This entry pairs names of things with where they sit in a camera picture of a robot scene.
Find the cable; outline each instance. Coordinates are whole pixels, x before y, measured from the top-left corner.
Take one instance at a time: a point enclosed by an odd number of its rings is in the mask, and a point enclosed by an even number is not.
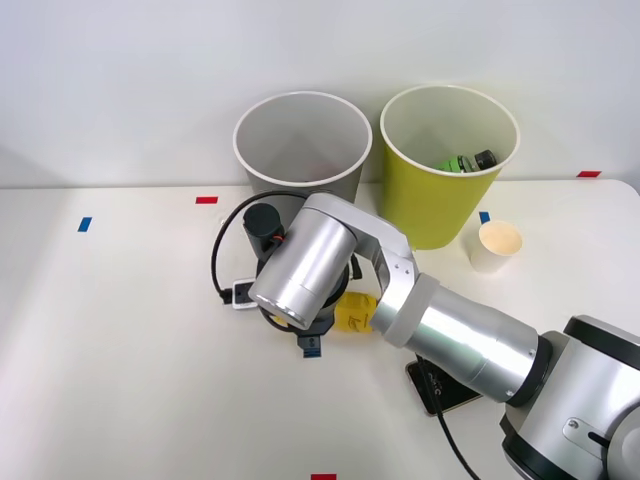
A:
[[[213,251],[211,252],[211,279],[213,280],[213,286],[216,289],[216,292],[218,292],[218,295],[220,295],[220,298],[222,298],[222,301],[225,304],[231,303],[231,298],[232,298],[232,295],[233,295],[233,291],[230,288],[225,288],[223,290],[220,287],[220,283],[218,283],[218,274],[217,274],[217,271],[216,271],[216,263],[217,263],[217,259],[218,259],[218,250],[220,249],[220,243],[222,242],[222,237],[224,237],[224,234],[227,232],[227,229],[229,228],[229,225],[231,224],[233,219],[236,218],[238,213],[240,213],[243,208],[245,208],[250,203],[255,202],[256,200],[260,200],[260,199],[266,198],[266,197],[276,197],[276,196],[298,197],[298,198],[302,198],[303,200],[306,200],[309,197],[309,195],[306,194],[306,193],[292,192],[292,191],[287,191],[287,190],[274,190],[272,192],[258,193],[256,195],[253,195],[252,197],[247,198],[244,202],[242,202],[240,205],[238,205],[231,212],[231,214],[227,217],[225,222],[222,224],[222,228],[218,232],[218,236],[216,237],[216,241],[213,243]]]
[[[416,358],[418,359],[418,366],[420,367],[420,372],[422,373],[422,378],[424,379],[424,383],[427,388],[427,394],[429,395],[429,399],[431,400],[431,403],[433,403],[433,406],[436,409],[436,415],[438,417],[438,421],[440,422],[440,426],[442,427],[444,436],[447,437],[447,441],[451,446],[451,450],[453,450],[453,453],[455,453],[456,457],[458,458],[458,461],[462,464],[462,466],[467,471],[469,476],[473,478],[473,480],[480,480],[480,477],[476,475],[476,472],[473,471],[473,469],[469,466],[465,458],[462,456],[462,453],[458,449],[456,442],[453,440],[453,437],[451,436],[451,432],[449,431],[447,422],[444,421],[444,415],[442,414],[442,406],[440,405],[440,400],[438,399],[438,395],[436,395],[436,392],[433,389],[433,384],[431,383],[429,376],[427,375],[427,373],[425,373],[427,370],[427,367],[425,366],[424,359],[420,355],[416,355]]]

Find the yellow trash bin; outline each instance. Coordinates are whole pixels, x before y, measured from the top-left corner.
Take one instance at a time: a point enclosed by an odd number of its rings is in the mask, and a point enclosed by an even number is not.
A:
[[[382,216],[415,249],[455,238],[520,144],[513,115],[493,98],[453,85],[425,85],[393,97],[380,118],[386,144]],[[434,167],[454,155],[491,150],[498,165],[471,173]]]

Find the table surface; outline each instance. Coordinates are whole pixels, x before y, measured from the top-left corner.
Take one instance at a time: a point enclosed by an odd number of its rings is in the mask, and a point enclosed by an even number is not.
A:
[[[362,185],[372,210],[377,188]],[[321,359],[257,311],[223,306],[211,246],[247,187],[0,191],[0,478],[467,478],[378,334],[329,332]],[[196,196],[218,196],[196,204]],[[522,251],[475,273],[474,213],[421,270],[539,331],[588,313],[640,334],[640,197],[613,180],[496,182],[479,210]],[[92,217],[79,233],[82,217]],[[220,279],[250,277],[240,222]],[[350,290],[376,293],[372,269]],[[446,415],[482,478],[519,478],[486,399]]]

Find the white wall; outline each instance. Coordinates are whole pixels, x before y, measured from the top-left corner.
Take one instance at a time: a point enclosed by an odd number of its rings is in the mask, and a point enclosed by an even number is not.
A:
[[[638,187],[639,19],[637,0],[7,0],[0,186],[244,183],[231,132],[267,95],[329,91],[375,122],[447,82],[515,113],[505,177]]]

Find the smartphone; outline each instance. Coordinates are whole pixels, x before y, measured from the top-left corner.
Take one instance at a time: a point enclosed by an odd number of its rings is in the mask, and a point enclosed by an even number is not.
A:
[[[442,407],[443,413],[481,397],[479,393],[465,387],[433,363],[427,360],[425,360],[424,363],[424,375],[422,373],[422,368],[418,365],[417,361],[408,364],[406,371],[411,383],[413,383],[413,386],[416,389],[416,392],[418,392],[418,395],[420,396],[420,400],[427,411],[427,415],[430,417],[436,416],[436,408],[427,393],[425,376],[427,380],[431,381],[431,385],[433,385],[433,389],[440,400],[440,406]]]
[[[231,305],[236,310],[246,310],[247,308],[256,308],[258,304],[249,297],[249,289],[256,281],[255,278],[244,278],[233,282],[233,297]]]

